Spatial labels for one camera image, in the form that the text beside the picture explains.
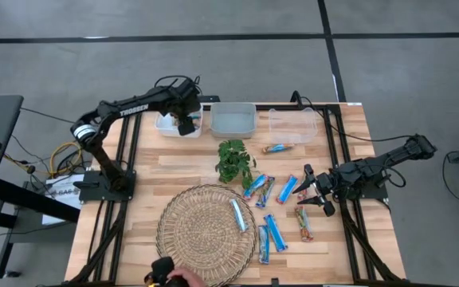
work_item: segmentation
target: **hand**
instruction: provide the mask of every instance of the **hand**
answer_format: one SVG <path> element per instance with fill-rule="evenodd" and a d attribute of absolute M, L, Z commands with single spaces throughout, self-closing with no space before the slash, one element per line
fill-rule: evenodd
<path fill-rule="evenodd" d="M 171 279 L 173 276 L 181 276 L 183 279 L 187 281 L 190 287 L 205 287 L 206 284 L 204 280 L 198 276 L 196 273 L 185 269 L 185 268 L 176 268 L 175 270 L 171 271 L 167 278 Z"/>

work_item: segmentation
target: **wooden tabletop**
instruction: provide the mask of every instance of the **wooden tabletop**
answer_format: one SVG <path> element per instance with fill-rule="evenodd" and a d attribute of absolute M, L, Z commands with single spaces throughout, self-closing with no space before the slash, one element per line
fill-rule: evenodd
<path fill-rule="evenodd" d="M 341 104 L 341 111 L 346 133 L 369 138 L 370 133 L 361 105 Z M 312 165 L 316 174 L 332 167 L 321 117 L 317 116 L 318 134 L 311 143 L 297 146 L 291 151 L 263 155 L 261 149 L 270 145 L 269 114 L 258 113 L 257 131 L 253 138 L 244 140 L 244 143 L 249 153 L 257 158 L 259 172 L 276 177 L 272 197 L 279 193 L 290 174 L 303 178 L 303 166 L 306 163 Z M 127 211 L 116 282 L 118 285 L 141 285 L 144 275 L 151 271 L 151 263 L 158 258 L 155 249 L 157 223 L 167 203 L 189 187 L 219 183 L 214 166 L 218 163 L 217 149 L 222 140 L 210 134 L 210 112 L 204 113 L 202 135 L 197 139 L 161 136 L 154 127 L 156 117 L 154 112 L 143 114 L 135 161 L 137 184 Z M 133 123 L 129 126 L 125 154 L 128 153 L 131 142 L 132 125 Z M 116 155 L 120 129 L 121 121 L 115 122 L 104 141 L 105 150 L 113 158 Z M 334 137 L 339 162 L 342 163 L 337 132 Z M 347 138 L 347 141 L 352 159 L 375 155 L 370 142 L 352 138 Z M 237 183 L 230 186 L 235 191 L 242 192 Z M 277 253 L 272 244 L 270 265 L 261 265 L 257 260 L 256 248 L 251 264 L 235 284 L 270 284 L 272 277 L 278 277 L 281 284 L 352 283 L 343 223 L 337 204 L 336 213 L 329 218 L 325 216 L 322 208 L 306 206 L 315 241 L 302 242 L 299 224 L 293 213 L 296 198 L 292 196 L 283 206 L 269 200 L 265 210 L 255 208 L 255 201 L 256 197 L 249 205 L 253 209 L 257 224 L 263 224 L 263 216 L 272 212 L 288 243 L 288 250 Z M 370 244 L 396 275 L 405 277 L 389 211 L 376 200 L 364 199 L 361 204 Z M 86 263 L 98 206 L 98 202 L 89 202 L 82 206 L 65 280 L 77 275 Z M 104 210 L 105 207 L 100 216 L 95 247 L 100 238 Z M 117 211 L 118 208 L 115 208 L 113 218 Z M 355 246 L 361 277 L 366 277 L 362 250 L 359 243 L 355 242 Z M 108 278 L 111 255 L 112 246 L 109 246 L 104 261 L 103 279 Z"/>

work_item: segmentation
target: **gray floor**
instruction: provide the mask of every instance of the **gray floor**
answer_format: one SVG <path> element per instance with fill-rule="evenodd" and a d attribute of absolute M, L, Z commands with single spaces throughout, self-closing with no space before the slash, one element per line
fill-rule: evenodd
<path fill-rule="evenodd" d="M 334 33 L 459 32 L 459 1 L 326 2 Z M 307 0 L 0 0 L 0 37 L 321 31 L 316 1 Z M 347 100 L 363 102 L 374 138 L 418 132 L 439 148 L 429 161 L 398 167 L 408 184 L 389 187 L 390 204 L 408 278 L 459 285 L 459 202 L 441 181 L 444 154 L 459 149 L 459 39 L 338 40 L 335 47 Z M 0 94 L 22 94 L 25 107 L 69 119 L 99 100 L 146 92 L 172 73 L 201 74 L 205 94 L 224 101 L 287 100 L 293 89 L 335 100 L 324 40 L 0 45 Z M 72 139 L 67 124 L 25 112 L 14 134 L 43 156 Z M 14 141 L 8 152 L 28 159 Z M 459 165 L 447 176 L 459 194 Z M 8 163 L 0 177 L 27 178 Z M 24 275 L 0 286 L 60 282 L 70 246 L 15 247 L 10 268 Z"/>

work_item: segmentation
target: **woven placemat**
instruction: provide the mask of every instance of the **woven placemat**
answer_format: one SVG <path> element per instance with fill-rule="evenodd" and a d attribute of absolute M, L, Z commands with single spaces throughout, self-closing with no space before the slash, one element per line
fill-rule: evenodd
<path fill-rule="evenodd" d="M 237 226 L 230 200 L 236 199 L 246 232 Z M 236 279 L 249 264 L 257 240 L 256 223 L 244 199 L 219 185 L 192 187 L 166 206 L 157 228 L 157 251 L 176 266 L 201 276 L 208 286 Z"/>

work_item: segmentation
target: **plastic container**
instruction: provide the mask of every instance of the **plastic container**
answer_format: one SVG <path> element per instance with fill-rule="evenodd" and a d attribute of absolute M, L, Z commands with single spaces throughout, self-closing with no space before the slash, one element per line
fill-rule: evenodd
<path fill-rule="evenodd" d="M 155 128 L 157 128 L 161 135 L 163 136 L 177 136 L 177 137 L 185 137 L 185 138 L 197 138 L 201 135 L 201 130 L 203 126 L 203 107 L 199 110 L 199 112 L 192 112 L 190 116 L 196 116 L 199 118 L 199 128 L 188 135 L 181 136 L 178 127 L 174 126 L 175 118 L 172 117 L 170 114 L 166 116 L 162 116 L 161 114 L 157 115 L 157 119 L 155 120 Z"/>
<path fill-rule="evenodd" d="M 312 108 L 298 111 L 269 111 L 269 131 L 272 144 L 305 144 L 318 133 L 316 114 Z"/>
<path fill-rule="evenodd" d="M 251 103 L 214 103 L 210 109 L 212 135 L 248 139 L 256 131 L 256 106 Z"/>

